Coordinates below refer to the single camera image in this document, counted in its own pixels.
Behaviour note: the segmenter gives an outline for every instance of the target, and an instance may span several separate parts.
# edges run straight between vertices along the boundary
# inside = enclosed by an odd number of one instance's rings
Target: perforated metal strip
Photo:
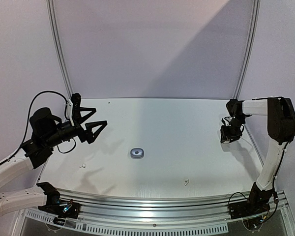
[[[26,217],[43,223],[61,227],[53,224],[54,216],[38,210],[27,209]],[[63,226],[65,229],[79,231],[100,236],[210,236],[228,233],[227,224],[217,224],[206,227],[197,227],[190,229],[123,229],[115,227],[102,227],[95,224],[75,222],[70,224],[72,227]]]

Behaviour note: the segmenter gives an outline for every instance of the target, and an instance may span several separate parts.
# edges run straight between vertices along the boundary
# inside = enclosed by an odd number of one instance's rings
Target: small gray object
[[[144,151],[142,148],[133,148],[130,151],[130,155],[133,159],[140,159],[144,156]]]

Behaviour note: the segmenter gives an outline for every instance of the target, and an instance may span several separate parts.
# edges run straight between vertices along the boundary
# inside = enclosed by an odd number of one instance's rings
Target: vertical metal beam
[[[241,69],[240,69],[240,76],[235,88],[235,91],[233,93],[233,98],[238,99],[241,87],[246,75],[249,58],[251,55],[251,50],[253,46],[253,41],[255,37],[256,27],[257,27],[257,19],[258,19],[258,13],[259,13],[259,7],[260,7],[260,0],[254,0],[252,15],[251,15],[251,21],[250,21],[250,30],[247,38],[247,44],[245,49],[245,57],[244,61],[242,63]]]
[[[62,73],[62,78],[64,81],[65,88],[67,90],[68,96],[71,97],[71,94],[73,93],[73,89],[72,89],[69,74],[68,74],[67,68],[65,66],[64,58],[63,58],[63,52],[62,52],[61,43],[60,43],[60,39],[59,39],[59,33],[58,33],[55,7],[54,7],[53,0],[47,0],[47,8],[48,8],[48,13],[49,13],[50,26],[51,26],[51,30],[52,30],[52,34],[53,34],[56,53],[57,53],[57,57],[58,57],[58,61],[59,61],[59,66],[60,66],[60,70]]]

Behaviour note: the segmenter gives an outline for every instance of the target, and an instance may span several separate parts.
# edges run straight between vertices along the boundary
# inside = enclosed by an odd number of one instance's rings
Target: table surface
[[[189,198],[250,191],[262,165],[248,134],[220,144],[226,100],[83,99],[108,126],[68,154],[55,149],[40,182],[58,189],[131,198]],[[59,145],[71,149],[73,142]],[[142,159],[130,150],[142,148]]]

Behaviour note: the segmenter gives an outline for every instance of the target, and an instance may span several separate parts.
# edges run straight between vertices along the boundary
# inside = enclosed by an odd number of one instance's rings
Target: white wall
[[[28,108],[40,91],[66,91],[51,35],[45,1],[0,1],[0,160],[18,147],[23,137]],[[33,111],[48,106],[63,116],[64,101],[42,95]],[[5,188],[32,186],[38,171],[20,176]],[[0,236],[9,234],[14,214],[0,218]]]
[[[290,97],[295,108],[295,0],[261,1],[240,98],[271,95]],[[265,157],[266,118],[249,118],[247,125]],[[295,140],[288,146],[277,183],[277,188],[285,191],[295,218]]]
[[[84,98],[229,99],[252,0],[57,0],[59,36]]]

